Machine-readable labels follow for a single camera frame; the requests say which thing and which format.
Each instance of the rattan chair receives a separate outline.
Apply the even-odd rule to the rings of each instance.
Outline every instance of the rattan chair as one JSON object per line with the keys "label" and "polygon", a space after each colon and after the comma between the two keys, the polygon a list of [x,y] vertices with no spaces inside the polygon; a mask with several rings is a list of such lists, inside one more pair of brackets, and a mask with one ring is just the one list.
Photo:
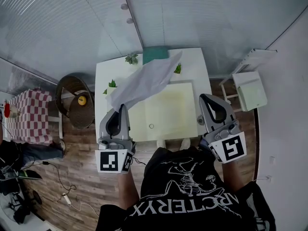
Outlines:
{"label": "rattan chair", "polygon": [[[62,102],[62,90],[65,89],[75,97],[70,103],[69,110],[66,110]],[[87,103],[80,105],[78,98],[85,96]],[[70,122],[75,128],[83,129],[88,128],[95,122],[94,113],[94,94],[89,90],[87,85],[80,78],[74,75],[67,75],[63,77],[57,86],[56,106],[58,110],[70,119]]]}

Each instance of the black t-shirt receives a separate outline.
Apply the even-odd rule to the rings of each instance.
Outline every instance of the black t-shirt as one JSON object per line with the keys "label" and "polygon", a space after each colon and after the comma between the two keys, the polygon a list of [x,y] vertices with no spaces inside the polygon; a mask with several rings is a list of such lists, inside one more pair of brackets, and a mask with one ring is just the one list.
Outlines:
{"label": "black t-shirt", "polygon": [[15,170],[20,170],[22,166],[21,144],[13,141],[2,141],[0,145],[0,168],[10,166]]}
{"label": "black t-shirt", "polygon": [[146,173],[134,206],[103,205],[96,231],[199,229],[276,230],[255,182],[232,193],[203,152],[185,150]]}

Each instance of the checkered tablecloth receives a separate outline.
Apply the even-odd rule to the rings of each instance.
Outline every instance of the checkered tablecloth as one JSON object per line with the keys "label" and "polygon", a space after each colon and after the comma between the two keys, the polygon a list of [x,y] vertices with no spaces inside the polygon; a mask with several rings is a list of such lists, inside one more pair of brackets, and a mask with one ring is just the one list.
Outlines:
{"label": "checkered tablecloth", "polygon": [[48,91],[27,90],[9,101],[21,115],[16,119],[7,118],[8,138],[29,143],[52,143],[48,131]]}

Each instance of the white cloth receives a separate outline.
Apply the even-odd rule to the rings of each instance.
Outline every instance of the white cloth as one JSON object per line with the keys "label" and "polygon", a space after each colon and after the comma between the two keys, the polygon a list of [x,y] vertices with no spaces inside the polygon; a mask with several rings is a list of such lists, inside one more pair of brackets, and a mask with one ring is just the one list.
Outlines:
{"label": "white cloth", "polygon": [[161,92],[169,83],[182,56],[179,52],[167,59],[154,59],[131,74],[106,100],[119,111],[122,104],[130,109],[136,103]]}

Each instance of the green plant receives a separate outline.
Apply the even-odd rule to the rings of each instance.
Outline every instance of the green plant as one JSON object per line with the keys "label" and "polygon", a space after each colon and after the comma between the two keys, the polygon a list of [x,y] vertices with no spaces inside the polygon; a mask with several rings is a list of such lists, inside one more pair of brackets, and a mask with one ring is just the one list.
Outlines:
{"label": "green plant", "polygon": [[136,65],[138,63],[138,59],[136,58],[137,56],[137,54],[128,54],[127,57],[125,57],[125,62]]}
{"label": "green plant", "polygon": [[109,82],[108,86],[109,86],[109,87],[114,87],[114,88],[115,88],[115,87],[117,87],[115,83],[116,83],[116,82],[115,82],[114,80],[112,80],[111,82]]}
{"label": "green plant", "polygon": [[175,69],[174,73],[175,73],[175,74],[180,74],[180,73],[181,73],[181,70],[182,70],[182,64],[179,63],[179,64],[177,65],[177,68]]}

